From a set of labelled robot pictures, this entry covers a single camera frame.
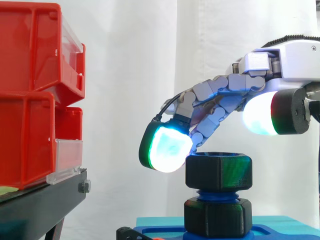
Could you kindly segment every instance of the white curtain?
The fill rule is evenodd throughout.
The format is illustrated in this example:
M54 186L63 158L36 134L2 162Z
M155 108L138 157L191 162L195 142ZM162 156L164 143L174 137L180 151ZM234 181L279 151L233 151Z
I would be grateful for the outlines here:
M182 216L184 201L195 195L184 169L156 172L138 159L159 107L270 40L317 30L314 0L56 2L86 44L86 99L76 105L83 108L83 167L92 181L86 200L65 218L62 240L112 240L137 217ZM200 151L253 159L253 187L240 196L254 215L318 227L318 149L315 121L303 135L266 137L249 133L236 112Z

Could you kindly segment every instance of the black metal bracket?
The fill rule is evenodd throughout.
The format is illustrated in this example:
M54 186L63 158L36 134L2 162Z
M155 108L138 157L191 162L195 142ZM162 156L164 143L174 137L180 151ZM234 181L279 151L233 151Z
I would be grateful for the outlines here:
M116 231L116 240L137 240L137 239L153 240L152 238L147 237L147 236L143 235L142 233L137 232L127 226L120 227Z
M55 185L47 183L0 196L0 240L58 240L64 217L86 198L79 191L87 170Z

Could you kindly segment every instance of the red plastic drawer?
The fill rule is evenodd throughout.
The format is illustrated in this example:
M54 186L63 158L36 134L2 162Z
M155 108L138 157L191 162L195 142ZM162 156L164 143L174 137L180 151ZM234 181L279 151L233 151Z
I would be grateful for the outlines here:
M44 182L47 175L56 172L56 163L62 170L80 166L81 132L82 110L55 108L51 93L0 91L0 186L24 189ZM60 145L64 151L58 159L58 138L81 149L71 146L68 152L70 143ZM66 155L74 156L73 162Z
M57 105L85 97L85 46L55 3L0 1L0 90L51 92Z

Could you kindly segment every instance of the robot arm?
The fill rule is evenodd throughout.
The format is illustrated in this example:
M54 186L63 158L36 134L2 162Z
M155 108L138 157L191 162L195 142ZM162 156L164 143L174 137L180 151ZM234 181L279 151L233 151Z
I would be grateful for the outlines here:
M263 100L253 104L262 98L269 102L265 103ZM320 38L295 35L271 41L231 64L226 75L218 75L212 80L198 83L165 102L160 113L150 123L154 127L152 134L156 135L159 126L175 129L190 137L191 146L187 153L182 154L179 150L181 147L175 146L180 142L178 139L168 143L168 139L175 138L174 135L167 135L164 145L161 141L155 144L148 126L140 145L140 162L146 167L157 169L152 165L150 155L147 156L147 149L149 154L153 153L152 156L161 155L158 162L171 162L172 155L181 153L180 158L182 156L183 159L179 164L183 164L185 156L196 152L197 147L205 143L230 113L235 110L244 110L246 113L245 108L252 109L254 106L257 109L256 114L249 117L251 125L261 129L255 118L261 118L268 112L271 117L265 119L269 118L269 124L275 129L274 133L302 134L309 128L311 115L319 122L319 100ZM160 122L163 113L173 115L165 125ZM147 144L147 132L152 147L142 150ZM181 145L186 146L187 142L186 140Z

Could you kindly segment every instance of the blue base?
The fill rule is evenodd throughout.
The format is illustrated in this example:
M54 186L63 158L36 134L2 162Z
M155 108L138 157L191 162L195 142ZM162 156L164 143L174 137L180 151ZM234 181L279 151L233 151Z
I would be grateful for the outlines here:
M183 217L142 217L137 219L138 227L135 230L150 238L164 240L320 240L318 229L286 216L255 216L255 224L245 237L223 239L205 238L186 232L181 225L183 221Z

